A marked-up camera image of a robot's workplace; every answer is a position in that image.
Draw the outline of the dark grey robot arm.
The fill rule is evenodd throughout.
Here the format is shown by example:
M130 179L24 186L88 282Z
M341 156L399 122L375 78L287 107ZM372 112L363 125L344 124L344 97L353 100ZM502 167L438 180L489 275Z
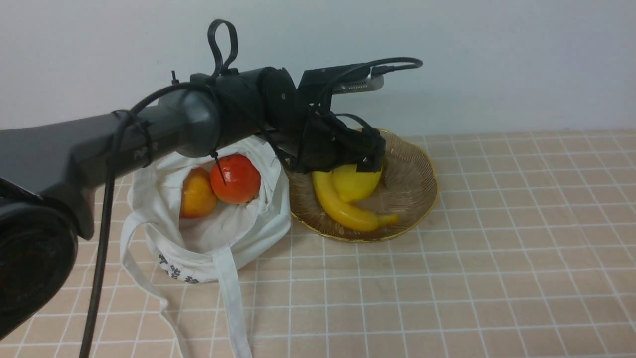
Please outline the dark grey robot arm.
M114 184L173 152L216 154L257 135L287 170L379 167L385 141L355 116L348 128L323 108L333 88L367 64L309 70L319 91L297 89L285 69L212 75L155 91L130 110L1 132L1 337L27 322L61 290L77 260L78 238L94 236L95 191L105 187L87 335L97 321Z

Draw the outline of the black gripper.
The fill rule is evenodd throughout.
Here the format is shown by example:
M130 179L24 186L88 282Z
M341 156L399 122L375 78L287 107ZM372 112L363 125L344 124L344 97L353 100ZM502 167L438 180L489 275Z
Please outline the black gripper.
M331 172L344 165L379 172L385 148L379 129L348 113L309 112L278 131L278 158L289 172Z

